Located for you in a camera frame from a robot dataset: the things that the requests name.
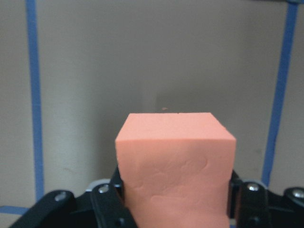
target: foam block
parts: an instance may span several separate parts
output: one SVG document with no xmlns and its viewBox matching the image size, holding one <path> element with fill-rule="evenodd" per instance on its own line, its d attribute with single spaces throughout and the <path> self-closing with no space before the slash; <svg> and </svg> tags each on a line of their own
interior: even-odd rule
<svg viewBox="0 0 304 228">
<path fill-rule="evenodd" d="M 236 139 L 212 114 L 129 114 L 115 145 L 139 228 L 229 227 Z"/>
</svg>

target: black mechanical part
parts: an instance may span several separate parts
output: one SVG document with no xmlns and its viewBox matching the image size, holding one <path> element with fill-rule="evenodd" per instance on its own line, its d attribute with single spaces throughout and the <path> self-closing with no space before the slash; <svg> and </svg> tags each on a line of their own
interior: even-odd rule
<svg viewBox="0 0 304 228">
<path fill-rule="evenodd" d="M 280 196 L 233 174 L 227 213 L 237 228 L 304 228 L 304 189 L 286 189 Z"/>
<path fill-rule="evenodd" d="M 137 228 L 121 198 L 119 172 L 114 176 L 77 198 L 65 190 L 48 193 L 10 228 Z"/>
</svg>

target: beige wall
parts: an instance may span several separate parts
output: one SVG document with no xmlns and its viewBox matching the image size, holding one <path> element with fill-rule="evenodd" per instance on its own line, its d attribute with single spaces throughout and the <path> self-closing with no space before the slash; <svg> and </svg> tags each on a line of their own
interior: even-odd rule
<svg viewBox="0 0 304 228">
<path fill-rule="evenodd" d="M 0 2 L 0 205 L 18 207 L 35 198 L 24 4 Z M 286 8 L 251 0 L 37 1 L 46 192 L 79 195 L 110 177 L 127 115 L 163 107 L 212 112 L 238 140 L 236 171 L 259 179 Z M 276 191 L 304 185 L 296 175 L 303 167 L 303 15 L 300 6 Z M 0 214 L 0 226 L 15 218 Z"/>
</svg>

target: blue tape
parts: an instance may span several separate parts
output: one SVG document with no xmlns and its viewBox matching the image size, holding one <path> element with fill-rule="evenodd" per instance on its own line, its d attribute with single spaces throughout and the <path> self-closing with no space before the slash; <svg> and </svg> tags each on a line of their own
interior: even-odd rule
<svg viewBox="0 0 304 228">
<path fill-rule="evenodd" d="M 1 206 L 0 213 L 5 214 L 14 214 L 14 215 L 23 215 L 27 212 L 28 208 L 21 208 L 21 207 L 13 207 L 13 206 Z"/>
<path fill-rule="evenodd" d="M 262 182 L 267 186 L 269 186 L 270 174 L 274 163 L 276 138 L 280 127 L 297 12 L 298 5 L 289 3 L 262 173 Z"/>
<path fill-rule="evenodd" d="M 31 85 L 31 98 L 32 98 L 35 190 L 36 190 L 36 200 L 38 201 L 44 195 L 44 175 L 43 175 L 38 38 L 37 38 L 35 0 L 26 0 L 26 10 L 27 10 L 27 25 L 28 25 L 30 85 Z"/>
</svg>

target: bolt head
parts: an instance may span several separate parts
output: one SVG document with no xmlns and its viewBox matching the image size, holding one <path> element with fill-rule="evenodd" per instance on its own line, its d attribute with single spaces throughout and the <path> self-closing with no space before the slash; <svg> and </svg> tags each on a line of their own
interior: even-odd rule
<svg viewBox="0 0 304 228">
<path fill-rule="evenodd" d="M 65 191 L 62 191 L 61 193 L 59 193 L 58 195 L 55 196 L 55 201 L 59 202 L 64 200 L 67 197 L 67 194 Z"/>
<path fill-rule="evenodd" d="M 107 191 L 109 191 L 109 185 L 108 184 L 104 184 L 102 185 L 99 189 L 98 189 L 99 193 L 105 193 Z"/>
<path fill-rule="evenodd" d="M 259 186 L 255 183 L 249 183 L 247 185 L 247 188 L 250 190 L 250 191 L 258 191 L 259 190 Z"/>
<path fill-rule="evenodd" d="M 293 196 L 296 198 L 304 198 L 304 191 L 301 189 L 295 189 L 293 190 Z"/>
</svg>

